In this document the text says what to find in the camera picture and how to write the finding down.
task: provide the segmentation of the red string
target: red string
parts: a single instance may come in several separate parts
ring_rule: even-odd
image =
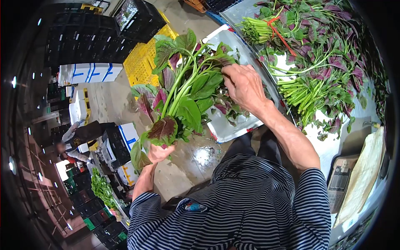
[[[297,54],[289,47],[288,43],[285,41],[285,39],[281,36],[281,34],[279,34],[279,32],[275,29],[274,26],[272,26],[272,23],[274,21],[276,21],[277,19],[279,19],[278,17],[275,17],[269,21],[263,20],[264,22],[266,22],[272,29],[272,38],[274,38],[274,34],[276,32],[276,34],[279,36],[279,38],[282,40],[283,44],[288,48],[289,52],[292,54],[292,56],[297,56]]]

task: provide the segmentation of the striped shirt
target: striped shirt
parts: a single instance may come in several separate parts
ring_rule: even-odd
[[[185,209],[189,202],[206,207]],[[283,167],[257,156],[220,163],[210,184],[184,198],[174,212],[145,192],[130,208],[131,249],[327,249],[330,212],[326,181],[317,168],[304,171],[295,191]]]

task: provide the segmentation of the wet floor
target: wet floor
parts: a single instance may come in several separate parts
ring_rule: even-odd
[[[165,13],[171,26],[178,33],[191,28],[197,38],[201,39],[219,27],[209,17],[196,12],[186,4],[181,6],[178,1],[149,2]],[[88,89],[92,111],[90,121],[115,122],[117,125],[134,122],[138,134],[150,128],[150,119],[138,109],[135,98],[130,93],[129,81],[124,70],[115,82],[79,84],[78,89],[82,88]],[[231,144],[231,142],[217,143],[208,127],[204,128],[205,136],[194,135],[189,138],[189,143],[179,142],[172,159],[158,164],[154,189],[162,196],[163,201],[210,179],[214,168]],[[257,141],[252,143],[255,149],[259,146]]]

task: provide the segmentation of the blue striped sleeve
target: blue striped sleeve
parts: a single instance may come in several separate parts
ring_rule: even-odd
[[[330,211],[326,180],[317,168],[303,172],[293,202],[292,248],[327,249]]]
[[[130,207],[128,249],[139,249],[162,223],[161,197],[145,192],[139,195]]]

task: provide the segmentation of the leg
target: leg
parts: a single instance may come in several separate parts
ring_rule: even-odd
[[[251,147],[251,137],[252,133],[247,133],[236,138],[233,143],[229,146],[221,162],[234,156],[236,154],[251,154],[256,155],[256,152]]]
[[[102,131],[102,135],[104,134],[104,132],[106,131],[107,128],[113,128],[115,127],[115,122],[104,122],[104,123],[100,123],[100,128]]]
[[[91,141],[91,142],[88,142],[88,147],[90,148],[90,147],[93,146],[96,142],[97,142],[96,139],[94,139],[94,140]]]
[[[260,140],[260,149],[258,150],[257,156],[282,165],[282,160],[280,158],[280,152],[278,149],[278,141],[271,130],[267,130],[262,135]]]

